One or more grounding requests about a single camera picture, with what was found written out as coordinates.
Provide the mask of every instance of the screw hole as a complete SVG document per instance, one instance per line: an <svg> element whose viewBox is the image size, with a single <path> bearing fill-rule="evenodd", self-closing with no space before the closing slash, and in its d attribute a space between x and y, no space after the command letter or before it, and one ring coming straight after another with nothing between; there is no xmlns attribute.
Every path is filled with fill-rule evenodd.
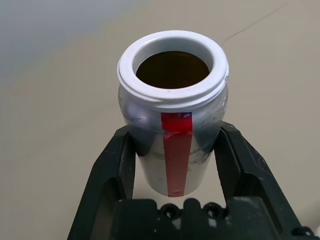
<svg viewBox="0 0 320 240"><path fill-rule="evenodd" d="M179 216L180 210L176 205L166 204L160 209L160 212L166 219L173 220Z"/></svg>
<svg viewBox="0 0 320 240"><path fill-rule="evenodd" d="M207 216L211 219L218 218L222 213L222 207L216 203L208 203L203 207L203 210L206 212Z"/></svg>
<svg viewBox="0 0 320 240"><path fill-rule="evenodd" d="M292 235L294 236L314 236L314 232L307 226L297 227L293 229Z"/></svg>

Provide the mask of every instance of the plastic container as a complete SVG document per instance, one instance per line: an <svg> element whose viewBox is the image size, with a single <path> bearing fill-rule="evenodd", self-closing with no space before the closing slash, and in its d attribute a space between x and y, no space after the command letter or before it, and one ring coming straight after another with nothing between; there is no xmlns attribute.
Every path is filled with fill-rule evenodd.
<svg viewBox="0 0 320 240"><path fill-rule="evenodd" d="M210 38L171 30L121 56L118 100L148 184L181 197L202 182L228 103L229 66Z"/></svg>

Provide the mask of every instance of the red tape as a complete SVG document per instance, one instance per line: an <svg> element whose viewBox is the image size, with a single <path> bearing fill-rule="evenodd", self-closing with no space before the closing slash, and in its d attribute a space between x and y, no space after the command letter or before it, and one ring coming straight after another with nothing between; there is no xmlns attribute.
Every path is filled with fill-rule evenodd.
<svg viewBox="0 0 320 240"><path fill-rule="evenodd" d="M169 197L185 192L192 140L192 113L161 113L166 181Z"/></svg>

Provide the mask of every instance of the cup opening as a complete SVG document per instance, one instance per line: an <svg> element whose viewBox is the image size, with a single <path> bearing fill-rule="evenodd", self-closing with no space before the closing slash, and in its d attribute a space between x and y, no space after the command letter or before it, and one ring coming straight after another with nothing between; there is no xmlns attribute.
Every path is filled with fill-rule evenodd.
<svg viewBox="0 0 320 240"><path fill-rule="evenodd" d="M193 39L164 38L144 45L132 70L143 83L160 89L181 89L204 80L214 67L211 52Z"/></svg>

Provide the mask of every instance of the white floor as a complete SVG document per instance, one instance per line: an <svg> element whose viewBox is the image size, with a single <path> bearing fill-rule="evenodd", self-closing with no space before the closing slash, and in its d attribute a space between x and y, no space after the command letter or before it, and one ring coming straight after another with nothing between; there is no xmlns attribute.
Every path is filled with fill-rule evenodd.
<svg viewBox="0 0 320 240"><path fill-rule="evenodd" d="M96 158L124 124L116 66L138 38L189 30L222 45L233 123L264 156L303 225L320 225L320 2L152 0L22 70L0 89L0 232L66 239ZM135 198L224 204L211 161L192 194L168 199L138 165Z"/></svg>

